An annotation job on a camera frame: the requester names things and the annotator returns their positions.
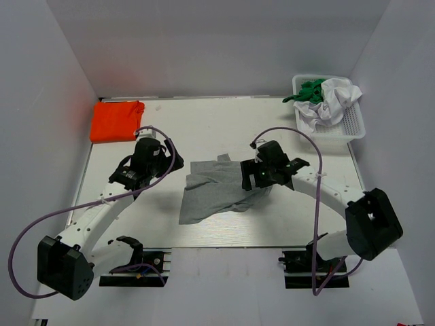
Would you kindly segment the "grey t shirt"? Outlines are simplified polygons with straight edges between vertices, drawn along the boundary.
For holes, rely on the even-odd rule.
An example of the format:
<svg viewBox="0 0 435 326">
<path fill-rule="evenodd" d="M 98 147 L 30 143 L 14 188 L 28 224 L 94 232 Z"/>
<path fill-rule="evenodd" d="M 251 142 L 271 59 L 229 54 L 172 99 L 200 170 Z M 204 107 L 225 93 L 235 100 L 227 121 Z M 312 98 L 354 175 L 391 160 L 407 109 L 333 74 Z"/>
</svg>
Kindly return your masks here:
<svg viewBox="0 0 435 326">
<path fill-rule="evenodd" d="M 242 188 L 241 163 L 225 153 L 216 160 L 190 163 L 179 213 L 180 225 L 191 225 L 218 213 L 245 212 L 268 196 L 272 187 Z"/>
</svg>

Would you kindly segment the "white t shirt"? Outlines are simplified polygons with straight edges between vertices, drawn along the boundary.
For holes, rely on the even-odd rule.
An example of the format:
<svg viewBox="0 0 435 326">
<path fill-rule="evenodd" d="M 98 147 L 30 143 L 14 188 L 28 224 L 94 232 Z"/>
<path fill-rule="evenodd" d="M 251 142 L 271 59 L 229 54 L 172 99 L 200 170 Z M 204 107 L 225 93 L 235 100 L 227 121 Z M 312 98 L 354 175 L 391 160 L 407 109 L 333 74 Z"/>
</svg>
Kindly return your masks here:
<svg viewBox="0 0 435 326">
<path fill-rule="evenodd" d="M 325 79 L 321 88 L 324 101 L 319 104 L 294 101 L 295 111 L 299 114 L 300 129 L 305 133 L 314 132 L 316 125 L 331 127 L 338 124 L 346 108 L 362 96 L 360 88 L 348 79 Z"/>
</svg>

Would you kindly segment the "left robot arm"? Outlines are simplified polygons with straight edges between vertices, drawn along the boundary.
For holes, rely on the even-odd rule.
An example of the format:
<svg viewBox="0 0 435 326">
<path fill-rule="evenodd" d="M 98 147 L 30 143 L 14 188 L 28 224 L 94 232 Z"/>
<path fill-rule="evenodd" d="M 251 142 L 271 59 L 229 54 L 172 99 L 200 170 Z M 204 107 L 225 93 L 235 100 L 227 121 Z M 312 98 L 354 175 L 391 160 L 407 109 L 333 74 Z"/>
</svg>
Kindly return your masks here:
<svg viewBox="0 0 435 326">
<path fill-rule="evenodd" d="M 141 137 L 108 179 L 101 197 L 72 226 L 57 237 L 45 236 L 37 246 L 37 280 L 72 299 L 80 299 L 95 278 L 109 272 L 152 269 L 144 261 L 143 245 L 130 236 L 118 236 L 96 246 L 107 228 L 153 179 L 182 168 L 184 161 L 169 139 Z"/>
</svg>

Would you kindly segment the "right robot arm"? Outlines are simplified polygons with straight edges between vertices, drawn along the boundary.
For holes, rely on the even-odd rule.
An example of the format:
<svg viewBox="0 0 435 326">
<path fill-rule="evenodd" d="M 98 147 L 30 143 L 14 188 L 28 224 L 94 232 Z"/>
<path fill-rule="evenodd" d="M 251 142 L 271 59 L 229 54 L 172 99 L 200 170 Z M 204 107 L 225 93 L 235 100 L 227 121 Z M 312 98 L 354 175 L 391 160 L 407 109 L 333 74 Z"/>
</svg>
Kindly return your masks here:
<svg viewBox="0 0 435 326">
<path fill-rule="evenodd" d="M 363 192 L 323 178 L 301 159 L 290 160 L 276 141 L 257 148 L 253 159 L 241 163 L 242 188 L 282 185 L 318 199 L 344 220 L 343 231 L 318 236 L 307 246 L 308 265 L 317 271 L 332 259 L 357 255 L 372 261 L 403 236 L 403 229 L 387 194 L 374 188 Z"/>
</svg>

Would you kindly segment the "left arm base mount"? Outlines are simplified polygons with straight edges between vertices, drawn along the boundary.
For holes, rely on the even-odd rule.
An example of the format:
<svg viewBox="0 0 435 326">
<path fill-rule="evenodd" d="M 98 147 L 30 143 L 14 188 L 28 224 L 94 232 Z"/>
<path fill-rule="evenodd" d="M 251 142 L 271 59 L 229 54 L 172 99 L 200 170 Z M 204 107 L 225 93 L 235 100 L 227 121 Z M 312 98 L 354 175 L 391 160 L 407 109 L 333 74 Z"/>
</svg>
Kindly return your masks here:
<svg viewBox="0 0 435 326">
<path fill-rule="evenodd" d="M 100 276 L 100 287 L 160 288 L 166 285 L 171 269 L 170 249 L 146 249 L 138 240 L 120 236 L 119 243 L 132 250 L 127 264 Z"/>
</svg>

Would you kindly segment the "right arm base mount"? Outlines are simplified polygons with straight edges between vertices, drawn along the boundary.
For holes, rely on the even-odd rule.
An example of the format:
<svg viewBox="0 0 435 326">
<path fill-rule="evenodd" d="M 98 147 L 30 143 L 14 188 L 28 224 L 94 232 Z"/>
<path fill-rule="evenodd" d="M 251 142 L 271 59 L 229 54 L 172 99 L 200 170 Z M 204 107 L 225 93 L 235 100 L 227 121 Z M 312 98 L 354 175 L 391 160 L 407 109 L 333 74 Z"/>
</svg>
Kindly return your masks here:
<svg viewBox="0 0 435 326">
<path fill-rule="evenodd" d="M 312 288 L 312 254 L 313 242 L 310 242 L 305 247 L 298 247 L 282 251 L 281 257 L 278 258 L 278 262 L 283 267 L 286 289 Z M 320 285 L 329 277 L 340 260 L 340 257 L 330 260 L 323 260 L 318 254 L 316 255 L 316 289 L 319 289 Z M 325 288 L 349 288 L 349 279 L 347 276 L 345 276 L 346 273 L 347 266 L 346 263 L 343 263 L 334 276 L 326 284 Z"/>
</svg>

